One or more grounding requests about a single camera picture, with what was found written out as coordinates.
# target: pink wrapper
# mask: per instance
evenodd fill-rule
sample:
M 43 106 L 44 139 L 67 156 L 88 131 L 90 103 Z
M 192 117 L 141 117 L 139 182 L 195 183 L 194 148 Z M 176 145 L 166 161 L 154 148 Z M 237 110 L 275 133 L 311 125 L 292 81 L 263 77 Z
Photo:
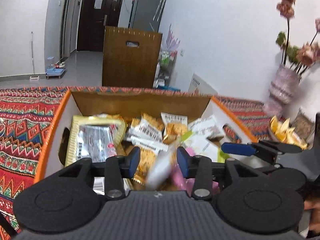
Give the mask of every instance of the pink wrapper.
M 190 156 L 195 156 L 196 153 L 192 148 L 186 148 L 186 151 Z M 182 175 L 179 165 L 176 163 L 176 166 L 171 172 L 171 179 L 173 184 L 180 190 L 186 190 L 188 195 L 191 196 L 192 188 L 195 183 L 195 179 L 185 179 Z M 218 182 L 212 182 L 212 193 L 217 193 L 219 189 Z

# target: metal screw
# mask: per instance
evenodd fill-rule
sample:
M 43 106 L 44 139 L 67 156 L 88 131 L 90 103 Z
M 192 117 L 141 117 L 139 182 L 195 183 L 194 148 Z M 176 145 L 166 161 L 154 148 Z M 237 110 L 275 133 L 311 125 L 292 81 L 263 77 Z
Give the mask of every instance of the metal screw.
M 205 188 L 199 188 L 195 190 L 195 195 L 197 197 L 207 197 L 210 195 L 210 191 Z
M 108 191 L 107 196 L 111 198 L 118 198 L 122 196 L 122 192 L 118 189 L 112 189 Z

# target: pink vase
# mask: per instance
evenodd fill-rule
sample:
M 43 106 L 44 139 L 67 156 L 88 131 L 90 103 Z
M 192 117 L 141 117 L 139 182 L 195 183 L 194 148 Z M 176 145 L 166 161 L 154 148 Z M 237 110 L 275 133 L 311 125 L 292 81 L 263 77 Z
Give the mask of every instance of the pink vase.
M 270 97 L 267 103 L 264 104 L 263 111 L 268 116 L 276 115 L 277 118 L 280 118 L 284 107 L 293 100 L 299 82 L 300 76 L 297 73 L 280 65 L 276 76 L 271 82 Z

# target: gray floor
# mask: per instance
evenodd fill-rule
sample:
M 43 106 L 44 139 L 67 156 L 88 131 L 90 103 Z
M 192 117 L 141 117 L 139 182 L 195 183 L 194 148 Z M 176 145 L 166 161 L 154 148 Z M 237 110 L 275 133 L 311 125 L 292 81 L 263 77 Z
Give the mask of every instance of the gray floor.
M 102 52 L 73 52 L 66 60 L 66 72 L 61 79 L 39 81 L 12 80 L 0 82 L 0 89 L 21 87 L 101 86 Z

